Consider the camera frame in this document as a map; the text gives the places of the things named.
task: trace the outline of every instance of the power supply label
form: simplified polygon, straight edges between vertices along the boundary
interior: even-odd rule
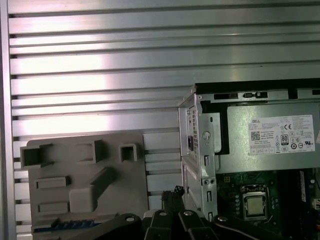
[[[250,155],[315,151],[312,115],[255,118],[248,129]]]

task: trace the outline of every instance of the screw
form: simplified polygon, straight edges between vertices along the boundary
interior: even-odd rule
[[[225,217],[225,216],[218,216],[218,220],[219,220],[220,222],[226,222],[226,221],[228,221],[228,218]]]
[[[191,216],[194,213],[192,211],[185,211],[183,214],[186,216]]]
[[[133,222],[135,218],[133,216],[129,216],[125,219],[127,222]]]
[[[203,138],[204,140],[209,140],[209,139],[211,138],[211,133],[208,132],[208,131],[204,131],[204,132],[202,133],[202,138]]]

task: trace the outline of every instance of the metal chassis frame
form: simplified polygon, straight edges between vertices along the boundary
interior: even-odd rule
[[[184,196],[190,194],[187,184],[187,171],[191,173],[194,179],[201,185],[201,211],[206,219],[210,222],[213,221],[214,216],[218,214],[217,208],[217,181],[216,181],[216,165],[215,165],[215,142],[214,142],[214,128],[210,123],[208,114],[202,114],[202,106],[200,101],[203,99],[201,95],[191,94],[189,97],[183,99],[183,103],[179,106],[179,130],[180,130],[180,149],[182,156],[182,182],[183,186],[187,189]],[[189,156],[188,151],[188,132],[187,132],[187,115],[190,114],[189,109],[192,107],[196,109],[196,122],[197,122],[197,139],[198,139],[198,158],[197,167],[192,166],[190,163],[194,162]],[[211,137],[209,139],[203,138],[203,133],[209,132]]]
[[[13,161],[13,133],[11,112],[11,76],[9,52],[9,18],[8,0],[0,0],[1,18],[1,49],[2,49],[2,78],[3,84],[3,122],[1,128],[1,179],[0,179],[0,240],[17,239],[15,180]]]

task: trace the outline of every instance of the qr code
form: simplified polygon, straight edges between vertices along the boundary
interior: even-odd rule
[[[259,131],[252,131],[251,132],[251,140],[252,141],[259,141],[260,140],[260,132]]]

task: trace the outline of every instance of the aluminum surface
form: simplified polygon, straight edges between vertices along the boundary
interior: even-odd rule
[[[320,16],[317,14],[318,12],[319,8],[317,6],[297,6],[256,8],[254,14],[252,14],[250,8],[75,14],[67,16],[26,17],[25,19],[11,18],[9,19],[9,29],[12,34],[25,34],[105,29],[280,24],[303,21],[316,22],[320,19]]]
[[[1,173],[1,189],[4,188],[6,193],[1,194],[0,209],[3,211],[0,221],[1,236],[4,240],[16,238],[16,211],[15,211],[15,180],[14,180],[14,163],[13,163],[13,135],[12,135],[12,115],[11,115],[11,77],[10,77],[10,59],[9,59],[9,23],[8,23],[8,2],[0,1],[0,26],[1,26],[1,57],[2,57],[2,76],[1,83],[3,89],[0,95],[3,96],[3,120],[4,125],[1,125],[1,131],[4,131],[4,149],[1,149],[1,165],[3,168]]]
[[[280,0],[280,3],[316,3],[317,0]],[[145,8],[169,8],[169,7],[205,7],[220,5],[256,5],[270,4],[268,0],[12,0],[9,4],[10,13],[41,13],[60,11],[87,11],[87,10],[121,10],[121,9],[145,9]]]
[[[155,209],[165,180],[181,182],[171,104],[186,87],[320,74],[317,0],[8,0],[6,10],[14,161],[29,140],[141,130]],[[30,240],[28,179],[14,170],[18,239]]]

